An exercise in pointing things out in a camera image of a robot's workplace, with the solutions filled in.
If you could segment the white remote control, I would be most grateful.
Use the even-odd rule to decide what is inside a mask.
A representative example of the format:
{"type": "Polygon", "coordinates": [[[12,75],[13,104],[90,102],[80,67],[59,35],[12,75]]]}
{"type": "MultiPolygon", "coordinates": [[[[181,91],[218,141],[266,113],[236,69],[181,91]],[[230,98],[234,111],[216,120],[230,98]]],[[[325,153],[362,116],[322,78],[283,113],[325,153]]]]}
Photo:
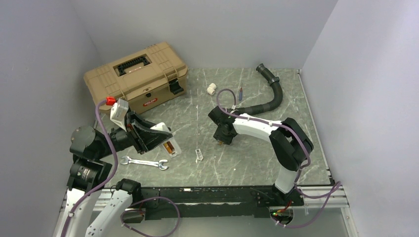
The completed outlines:
{"type": "Polygon", "coordinates": [[[153,126],[152,128],[158,128],[158,129],[162,130],[162,132],[169,133],[169,135],[170,135],[169,138],[165,139],[163,142],[161,142],[159,144],[159,148],[161,148],[161,150],[164,154],[166,154],[170,158],[174,158],[176,156],[179,156],[182,153],[182,150],[181,150],[180,146],[178,145],[177,141],[175,140],[173,133],[171,132],[170,128],[164,122],[160,122],[160,123],[156,124],[155,126],[153,126]],[[167,152],[167,150],[163,146],[163,144],[166,143],[166,142],[171,142],[171,144],[174,146],[174,149],[175,149],[174,154],[169,154],[167,152]]]}

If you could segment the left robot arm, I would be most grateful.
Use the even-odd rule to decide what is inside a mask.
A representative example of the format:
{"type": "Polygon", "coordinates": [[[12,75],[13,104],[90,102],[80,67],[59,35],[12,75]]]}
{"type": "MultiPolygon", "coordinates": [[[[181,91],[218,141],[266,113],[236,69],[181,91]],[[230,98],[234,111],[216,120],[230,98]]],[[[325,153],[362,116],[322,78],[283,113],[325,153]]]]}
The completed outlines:
{"type": "Polygon", "coordinates": [[[72,134],[70,152],[73,164],[67,182],[65,219],[60,223],[59,237],[103,237],[128,207],[144,199],[141,184],[122,179],[102,212],[91,223],[94,206],[105,184],[118,169],[117,152],[134,147],[139,154],[169,143],[176,151],[171,129],[165,123],[152,123],[134,111],[119,121],[116,129],[98,131],[92,126],[77,128],[72,134]]]}

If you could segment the tan plastic toolbox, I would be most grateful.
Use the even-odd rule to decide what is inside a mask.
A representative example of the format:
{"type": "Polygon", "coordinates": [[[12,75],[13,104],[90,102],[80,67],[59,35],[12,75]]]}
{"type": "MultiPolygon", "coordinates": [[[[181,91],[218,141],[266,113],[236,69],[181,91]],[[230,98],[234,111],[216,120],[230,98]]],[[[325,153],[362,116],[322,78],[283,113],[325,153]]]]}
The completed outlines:
{"type": "Polygon", "coordinates": [[[186,93],[188,66],[167,42],[85,73],[93,101],[123,98],[138,114],[186,93]]]}

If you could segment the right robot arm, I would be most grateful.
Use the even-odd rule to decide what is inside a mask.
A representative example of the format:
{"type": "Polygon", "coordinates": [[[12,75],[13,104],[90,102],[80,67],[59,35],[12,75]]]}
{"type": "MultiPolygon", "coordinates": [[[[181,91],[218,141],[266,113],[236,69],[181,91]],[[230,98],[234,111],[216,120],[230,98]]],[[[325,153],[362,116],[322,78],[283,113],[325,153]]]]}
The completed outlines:
{"type": "Polygon", "coordinates": [[[298,172],[314,145],[293,118],[272,121],[257,118],[246,113],[215,107],[208,117],[217,125],[213,137],[226,145],[237,135],[248,135],[271,144],[280,164],[279,175],[273,185],[272,198],[278,205],[284,205],[295,190],[298,172]]]}

